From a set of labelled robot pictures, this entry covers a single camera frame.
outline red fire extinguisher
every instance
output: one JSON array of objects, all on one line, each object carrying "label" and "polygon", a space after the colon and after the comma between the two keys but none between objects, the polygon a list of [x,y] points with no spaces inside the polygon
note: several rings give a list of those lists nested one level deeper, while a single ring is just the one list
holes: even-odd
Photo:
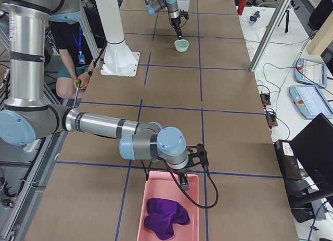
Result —
[{"label": "red fire extinguisher", "polygon": [[237,10],[237,13],[239,15],[243,14],[243,10],[244,10],[244,7],[245,7],[247,1],[248,0],[240,0],[240,3],[238,5],[238,10]]}]

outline black t-shirt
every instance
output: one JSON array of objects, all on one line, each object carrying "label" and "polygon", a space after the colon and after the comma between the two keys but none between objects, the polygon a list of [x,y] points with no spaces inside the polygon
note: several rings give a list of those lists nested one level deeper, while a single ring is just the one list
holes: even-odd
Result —
[{"label": "black t-shirt", "polygon": [[[98,48],[102,48],[104,45],[104,31],[100,17],[92,9],[84,7],[84,11],[87,15],[87,19],[90,25],[90,28],[93,32],[96,45]],[[85,57],[85,64],[79,64],[78,54],[79,48],[75,43],[74,36],[76,41],[79,43],[79,26],[77,22],[75,24],[68,24],[66,22],[51,22],[51,31],[53,38],[55,40],[56,46],[58,49],[67,49],[70,56],[73,59],[75,67],[80,67],[84,65],[89,65],[93,59],[92,54],[90,53],[87,41],[82,34],[82,54]]]}]

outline purple cloth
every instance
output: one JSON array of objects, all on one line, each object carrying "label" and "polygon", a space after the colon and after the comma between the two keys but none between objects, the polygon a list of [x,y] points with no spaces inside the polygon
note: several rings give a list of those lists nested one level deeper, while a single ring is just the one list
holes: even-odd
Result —
[{"label": "purple cloth", "polygon": [[149,215],[145,217],[144,225],[154,231],[161,240],[173,236],[173,223],[181,225],[189,223],[185,208],[173,200],[151,198],[147,202],[147,212]]}]

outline screwdriver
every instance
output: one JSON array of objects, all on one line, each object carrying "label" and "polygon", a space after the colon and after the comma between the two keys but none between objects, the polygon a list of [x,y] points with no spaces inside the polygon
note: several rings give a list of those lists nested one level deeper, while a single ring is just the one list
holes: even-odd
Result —
[{"label": "screwdriver", "polygon": [[81,87],[81,79],[78,79],[78,81],[76,82],[76,91],[75,91],[73,107],[75,107],[75,105],[76,105],[80,87]]}]

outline light green bowl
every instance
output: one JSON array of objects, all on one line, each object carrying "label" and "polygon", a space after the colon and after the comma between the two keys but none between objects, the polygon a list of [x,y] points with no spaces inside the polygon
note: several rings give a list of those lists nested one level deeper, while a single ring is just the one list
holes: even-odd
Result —
[{"label": "light green bowl", "polygon": [[187,40],[181,39],[175,41],[175,47],[178,52],[185,52],[187,51],[189,46],[189,42]]}]

